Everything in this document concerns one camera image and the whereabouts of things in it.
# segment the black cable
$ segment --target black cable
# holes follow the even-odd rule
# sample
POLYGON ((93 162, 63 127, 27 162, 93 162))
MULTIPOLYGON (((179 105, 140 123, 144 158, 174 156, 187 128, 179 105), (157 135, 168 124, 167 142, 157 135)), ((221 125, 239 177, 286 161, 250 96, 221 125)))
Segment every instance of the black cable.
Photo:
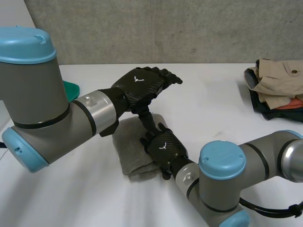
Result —
POLYGON ((252 204, 242 198, 240 198, 239 203, 247 207, 260 215, 269 217, 269 218, 289 218, 294 216, 295 218, 302 215, 303 211, 303 201, 300 204, 294 204, 288 209, 278 210, 278 209, 268 209, 252 204))
POLYGON ((4 143, 0 142, 0 148, 7 148, 7 146, 4 143))

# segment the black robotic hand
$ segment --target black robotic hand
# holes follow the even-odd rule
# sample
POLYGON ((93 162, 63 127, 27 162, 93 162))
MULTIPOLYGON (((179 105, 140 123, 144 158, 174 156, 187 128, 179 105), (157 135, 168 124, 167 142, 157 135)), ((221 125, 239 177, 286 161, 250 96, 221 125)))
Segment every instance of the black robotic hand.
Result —
POLYGON ((171 84, 182 84, 182 80, 166 69, 157 67, 136 68, 121 77, 112 87, 125 94, 129 106, 127 111, 138 114, 147 131, 156 133, 157 129, 148 105, 171 84))
POLYGON ((146 133, 146 139, 141 138, 145 151, 150 154, 153 160, 162 169, 164 179, 169 179, 171 175, 171 164, 180 157, 188 157, 187 150, 173 132, 162 123, 158 124, 160 131, 156 134, 146 133))
POLYGON ((145 67, 133 69, 116 81, 111 88, 101 89, 100 91, 113 102, 117 116, 116 122, 102 131, 100 136, 113 134, 119 125, 119 117, 125 111, 138 114, 145 129, 157 133, 148 105, 162 90, 182 82, 179 77, 166 69, 145 67))

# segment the green object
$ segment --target green object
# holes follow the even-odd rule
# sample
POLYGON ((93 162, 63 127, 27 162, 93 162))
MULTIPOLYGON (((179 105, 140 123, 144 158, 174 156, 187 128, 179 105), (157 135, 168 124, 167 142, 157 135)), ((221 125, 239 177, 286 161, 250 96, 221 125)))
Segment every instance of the green object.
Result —
POLYGON ((66 81, 63 81, 63 84, 69 102, 78 98, 80 94, 80 87, 78 85, 66 81))

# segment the logo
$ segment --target logo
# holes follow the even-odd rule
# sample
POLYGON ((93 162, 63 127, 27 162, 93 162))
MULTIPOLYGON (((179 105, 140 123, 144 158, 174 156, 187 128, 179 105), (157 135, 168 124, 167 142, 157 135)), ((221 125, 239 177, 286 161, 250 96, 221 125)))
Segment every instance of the logo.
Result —
POLYGON ((144 79, 137 79, 136 76, 134 77, 134 81, 138 82, 138 81, 144 81, 144 79))
POLYGON ((162 148, 159 148, 159 149, 166 149, 166 142, 165 142, 165 145, 162 148))

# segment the orange fabric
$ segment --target orange fabric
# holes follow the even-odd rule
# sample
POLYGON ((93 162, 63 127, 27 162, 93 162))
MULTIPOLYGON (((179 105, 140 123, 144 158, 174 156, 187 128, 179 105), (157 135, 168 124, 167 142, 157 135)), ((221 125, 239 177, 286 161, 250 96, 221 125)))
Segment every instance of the orange fabric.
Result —
POLYGON ((303 107, 303 101, 297 98, 293 98, 288 105, 280 106, 276 110, 290 110, 303 107))

